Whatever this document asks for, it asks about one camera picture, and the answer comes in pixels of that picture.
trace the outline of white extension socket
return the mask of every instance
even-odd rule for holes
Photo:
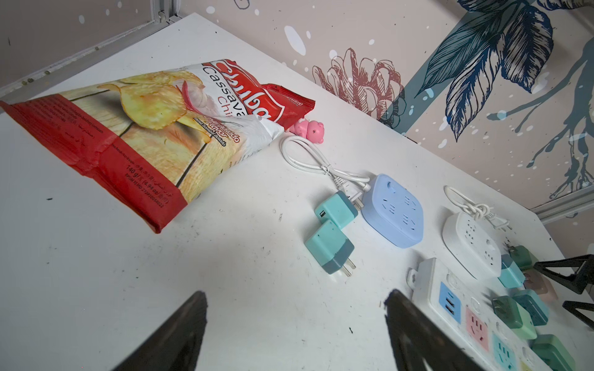
[[[442,233],[445,245],[477,280],[501,275],[497,242],[466,213],[450,216]]]
[[[480,367],[551,370],[437,258],[421,262],[418,271],[412,272],[416,276],[412,302]]]

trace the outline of cassava chips bag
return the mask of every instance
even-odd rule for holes
[[[314,103],[224,59],[0,106],[160,232]]]

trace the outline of white tabletop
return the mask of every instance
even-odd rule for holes
[[[109,370],[197,290],[208,299],[198,369],[395,369],[381,303],[394,288],[410,297],[409,267],[436,256],[475,290],[505,293],[496,279],[474,280],[443,244],[443,223],[458,212],[444,185],[496,206],[511,220],[513,244],[541,260],[563,258],[532,212],[197,14],[45,94],[220,58],[315,99],[307,117],[326,127],[324,154],[340,169],[386,173],[410,190],[424,209],[423,241],[399,249],[359,216],[344,229],[357,269],[327,275],[303,241],[319,225],[313,209],[336,190],[329,177],[290,167],[278,142],[219,176],[154,234],[3,113],[0,369]],[[594,332],[561,302],[592,301],[555,288],[560,301],[537,330],[557,335],[578,369],[589,369]]]

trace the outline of pink flower drawing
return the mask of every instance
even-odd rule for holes
[[[332,59],[331,67],[324,73],[318,66],[312,69],[314,81],[322,88],[357,107],[383,124],[395,128],[405,111],[405,88],[392,61],[378,61],[357,57],[353,49],[344,59]]]

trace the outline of white cord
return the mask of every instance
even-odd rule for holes
[[[318,161],[318,164],[304,163],[299,160],[295,160],[293,157],[291,157],[287,152],[287,144],[290,142],[296,142],[300,144],[301,147],[306,149],[307,152],[309,152],[309,154],[316,161]],[[356,202],[355,200],[357,200],[362,195],[362,192],[350,189],[351,182],[361,187],[361,190],[363,192],[368,192],[371,189],[370,185],[368,184],[370,180],[368,177],[357,173],[345,172],[339,169],[335,169],[330,164],[328,159],[318,149],[318,147],[316,147],[312,142],[308,141],[307,139],[300,137],[299,135],[291,135],[283,139],[280,143],[280,152],[283,154],[283,157],[291,166],[299,170],[332,176],[338,189],[345,192],[347,197],[349,197],[349,200],[353,202]]]
[[[491,225],[495,229],[501,229],[503,231],[505,231],[505,227],[508,227],[509,229],[511,229],[511,227],[509,226],[510,221],[507,219],[503,219],[502,217],[500,217],[499,215],[494,213],[492,211],[492,208],[489,205],[477,204],[474,201],[472,201],[470,198],[464,196],[456,188],[452,188],[450,186],[445,186],[444,192],[446,194],[446,197],[451,201],[452,204],[461,208],[462,211],[464,211],[466,214],[473,217],[474,220],[479,220],[479,219],[485,218],[491,223]],[[458,195],[465,202],[462,203],[462,202],[456,201],[453,198],[453,194]]]

